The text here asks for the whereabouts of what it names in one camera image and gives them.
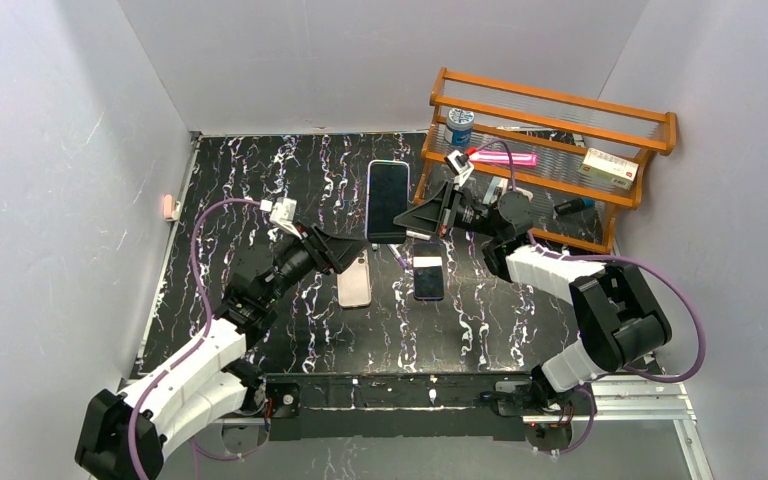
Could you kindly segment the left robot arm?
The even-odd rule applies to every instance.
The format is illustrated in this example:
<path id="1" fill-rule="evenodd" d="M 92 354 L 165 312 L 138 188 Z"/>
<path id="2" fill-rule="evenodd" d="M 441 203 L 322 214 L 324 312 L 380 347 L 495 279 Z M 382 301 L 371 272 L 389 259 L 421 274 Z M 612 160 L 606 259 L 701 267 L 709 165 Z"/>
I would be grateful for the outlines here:
<path id="1" fill-rule="evenodd" d="M 183 443 L 254 397 L 257 370 L 240 362 L 274 324 L 277 302 L 313 271 L 344 272 L 366 247 L 362 238 L 295 228 L 274 254 L 237 263 L 210 323 L 184 347 L 89 401 L 75 451 L 81 468 L 95 479 L 155 479 Z"/>

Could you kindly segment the bare black phone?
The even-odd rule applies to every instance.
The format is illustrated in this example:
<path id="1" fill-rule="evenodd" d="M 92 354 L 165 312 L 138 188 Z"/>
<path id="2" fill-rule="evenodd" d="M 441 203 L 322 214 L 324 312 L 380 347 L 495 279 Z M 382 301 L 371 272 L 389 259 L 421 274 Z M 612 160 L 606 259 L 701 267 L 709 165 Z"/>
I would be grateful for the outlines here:
<path id="1" fill-rule="evenodd" d="M 444 272 L 441 248 L 431 242 L 413 245 L 414 298 L 420 301 L 440 301 L 444 298 Z"/>

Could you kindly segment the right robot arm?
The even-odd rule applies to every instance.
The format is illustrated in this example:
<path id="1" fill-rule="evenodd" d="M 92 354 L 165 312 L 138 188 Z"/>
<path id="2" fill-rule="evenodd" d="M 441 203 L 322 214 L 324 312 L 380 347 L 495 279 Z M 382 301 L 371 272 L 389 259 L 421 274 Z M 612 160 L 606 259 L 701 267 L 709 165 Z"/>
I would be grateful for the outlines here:
<path id="1" fill-rule="evenodd" d="M 489 205 L 451 181 L 395 216 L 410 233 L 443 236 L 459 228 L 488 237 L 489 272 L 532 286 L 573 307 L 578 338 L 531 371 L 528 396 L 548 405 L 574 388 L 629 366 L 668 343 L 672 328 L 640 269 L 619 260 L 562 256 L 533 244 L 529 198 L 511 189 Z"/>

